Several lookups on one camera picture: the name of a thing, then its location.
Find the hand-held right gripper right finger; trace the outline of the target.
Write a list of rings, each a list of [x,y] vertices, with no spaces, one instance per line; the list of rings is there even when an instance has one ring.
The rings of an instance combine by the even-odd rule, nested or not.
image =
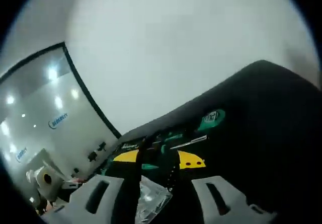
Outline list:
[[[273,223],[277,212],[244,192],[237,168],[222,156],[177,154],[176,223]]]

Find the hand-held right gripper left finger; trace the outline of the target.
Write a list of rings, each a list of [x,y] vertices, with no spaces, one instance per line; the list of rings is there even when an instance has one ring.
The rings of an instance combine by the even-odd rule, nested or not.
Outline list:
[[[139,151],[116,156],[70,196],[69,203],[42,216],[45,223],[134,223],[140,196]]]

